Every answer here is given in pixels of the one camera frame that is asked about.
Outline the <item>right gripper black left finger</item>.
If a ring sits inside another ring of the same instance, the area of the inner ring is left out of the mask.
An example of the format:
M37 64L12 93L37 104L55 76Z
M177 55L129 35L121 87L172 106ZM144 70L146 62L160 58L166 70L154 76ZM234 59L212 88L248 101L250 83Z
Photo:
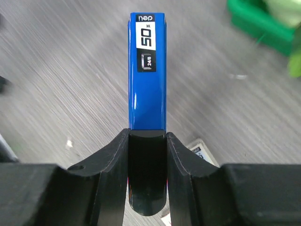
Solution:
M63 169L20 163L0 143L3 226L120 226L127 190L127 129L107 146Z

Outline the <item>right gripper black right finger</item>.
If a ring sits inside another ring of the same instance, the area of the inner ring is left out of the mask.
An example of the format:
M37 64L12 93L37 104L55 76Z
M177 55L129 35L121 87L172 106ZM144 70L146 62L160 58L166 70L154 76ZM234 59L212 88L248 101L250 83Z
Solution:
M301 167L224 164L198 157L167 134L168 191L174 226L298 226Z

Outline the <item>blue stapler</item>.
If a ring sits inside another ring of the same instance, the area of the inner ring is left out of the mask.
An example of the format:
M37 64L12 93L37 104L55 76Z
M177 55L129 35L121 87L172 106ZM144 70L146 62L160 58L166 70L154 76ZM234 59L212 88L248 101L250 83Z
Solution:
M152 216L166 203L166 17L134 12L128 21L128 194Z

